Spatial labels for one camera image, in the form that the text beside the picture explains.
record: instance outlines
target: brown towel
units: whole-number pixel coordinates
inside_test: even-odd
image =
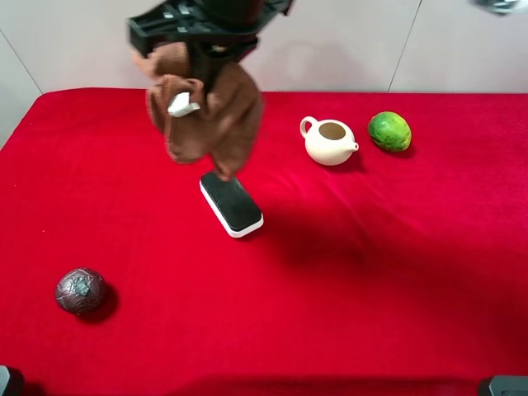
[[[252,78],[229,63],[205,94],[202,81],[188,78],[189,59],[182,43],[157,47],[147,59],[135,55],[134,61],[156,82],[148,90],[148,113],[163,132],[171,157],[191,163],[209,154],[222,179],[234,176],[248,160],[262,117],[262,95]],[[189,92],[200,109],[175,118],[167,109],[182,92]]]

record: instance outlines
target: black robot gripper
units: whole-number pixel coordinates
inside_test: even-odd
[[[257,47],[258,33],[294,0],[167,0],[128,20],[130,43],[147,57],[162,43],[206,45],[210,56],[240,61]]]
[[[528,377],[497,375],[483,380],[478,396],[528,396]]]
[[[20,396],[24,377],[19,370],[0,365],[0,396]]]

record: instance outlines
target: lime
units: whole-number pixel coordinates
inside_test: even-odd
[[[369,134],[374,143],[387,151],[404,151],[411,144],[407,121],[392,111],[379,113],[370,120]]]

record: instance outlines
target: red tablecloth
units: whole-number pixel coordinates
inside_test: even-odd
[[[387,110],[404,154],[368,137]],[[305,116],[360,151],[314,163]],[[240,175],[265,224],[245,240],[203,199],[209,169],[171,162],[142,91],[40,98],[0,152],[0,364],[72,396],[472,394],[528,374],[528,96],[267,93]],[[54,301],[78,266],[115,291],[85,320]]]

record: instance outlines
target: wall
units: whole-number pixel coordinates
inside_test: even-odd
[[[125,18],[158,1],[0,0],[0,136],[39,94],[32,80],[42,92],[146,87]],[[244,64],[263,90],[528,92],[528,14],[469,0],[321,4],[296,0],[262,32]]]
[[[528,13],[424,0],[392,91],[528,92]]]
[[[24,65],[0,31],[0,148],[40,95]]]
[[[125,18],[160,0],[0,0],[3,29],[42,91],[144,87]],[[386,91],[419,0],[296,0],[245,64],[262,89]]]

